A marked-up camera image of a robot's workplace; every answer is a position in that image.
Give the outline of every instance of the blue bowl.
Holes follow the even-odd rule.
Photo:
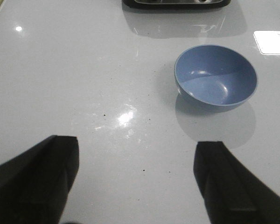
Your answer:
[[[184,51],[175,63],[175,81],[185,100],[211,112],[240,106],[257,87],[257,75],[248,60],[217,45]]]

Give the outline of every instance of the black object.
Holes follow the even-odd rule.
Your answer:
[[[231,0],[122,0],[127,6],[143,9],[203,9],[228,5]]]
[[[212,224],[280,224],[280,197],[222,142],[199,142],[194,175]]]
[[[56,135],[0,165],[0,224],[57,224],[78,167],[76,137]]]

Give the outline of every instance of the white surface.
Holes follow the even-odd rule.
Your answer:
[[[81,164],[63,222],[208,223],[192,172],[199,140],[223,140],[280,195],[280,56],[261,54],[259,30],[280,31],[280,0],[194,12],[6,0],[0,164],[51,134],[77,136]],[[174,62],[199,44],[229,47],[254,65],[249,102],[209,114],[178,97]]]

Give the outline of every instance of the table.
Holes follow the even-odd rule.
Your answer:
[[[193,175],[196,143],[222,140],[280,196],[280,0],[210,11],[143,11],[120,0],[5,0],[0,9],[0,164],[49,135],[77,136],[80,169],[61,222],[209,223]],[[259,85],[239,108],[203,112],[178,96],[174,63],[218,44]]]

